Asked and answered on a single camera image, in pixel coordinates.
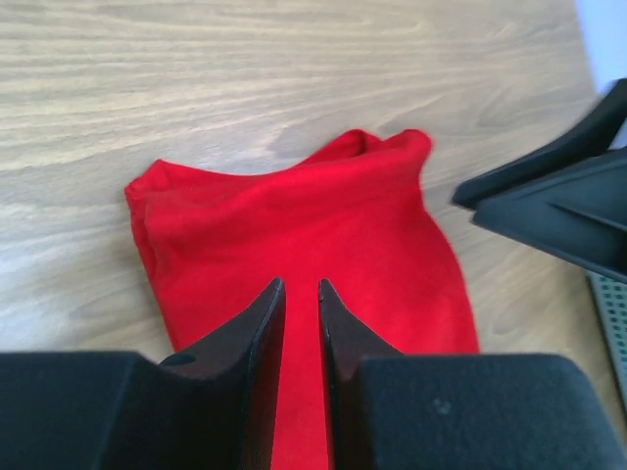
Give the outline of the red t shirt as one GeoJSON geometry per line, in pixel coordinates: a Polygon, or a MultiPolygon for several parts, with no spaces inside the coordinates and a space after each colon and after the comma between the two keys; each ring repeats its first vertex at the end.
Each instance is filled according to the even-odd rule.
{"type": "Polygon", "coordinates": [[[427,212],[431,140],[339,136],[295,166],[232,175],[154,162],[124,191],[172,346],[183,350],[283,280],[287,313],[271,465],[328,465],[318,284],[403,353],[477,353],[458,260],[427,212]]]}

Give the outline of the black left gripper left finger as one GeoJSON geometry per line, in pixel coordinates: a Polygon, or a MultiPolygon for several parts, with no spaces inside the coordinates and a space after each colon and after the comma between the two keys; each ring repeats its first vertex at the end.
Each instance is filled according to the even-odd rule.
{"type": "Polygon", "coordinates": [[[187,388],[168,439],[175,468],[270,467],[285,320],[285,285],[274,279],[241,313],[162,361],[187,388]]]}

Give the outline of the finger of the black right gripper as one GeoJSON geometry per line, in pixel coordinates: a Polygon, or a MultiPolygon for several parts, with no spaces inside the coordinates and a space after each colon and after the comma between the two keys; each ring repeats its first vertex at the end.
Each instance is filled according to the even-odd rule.
{"type": "Polygon", "coordinates": [[[626,280],[626,81],[573,128],[509,164],[462,182],[452,201],[475,225],[598,274],[626,280]]]}

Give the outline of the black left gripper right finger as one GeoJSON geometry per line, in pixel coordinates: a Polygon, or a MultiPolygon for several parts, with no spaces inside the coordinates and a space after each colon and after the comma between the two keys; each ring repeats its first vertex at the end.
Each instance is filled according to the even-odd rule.
{"type": "Polygon", "coordinates": [[[402,353],[353,315],[327,279],[318,284],[318,318],[329,467],[346,469],[359,444],[367,442],[360,430],[359,367],[372,357],[402,353]]]}

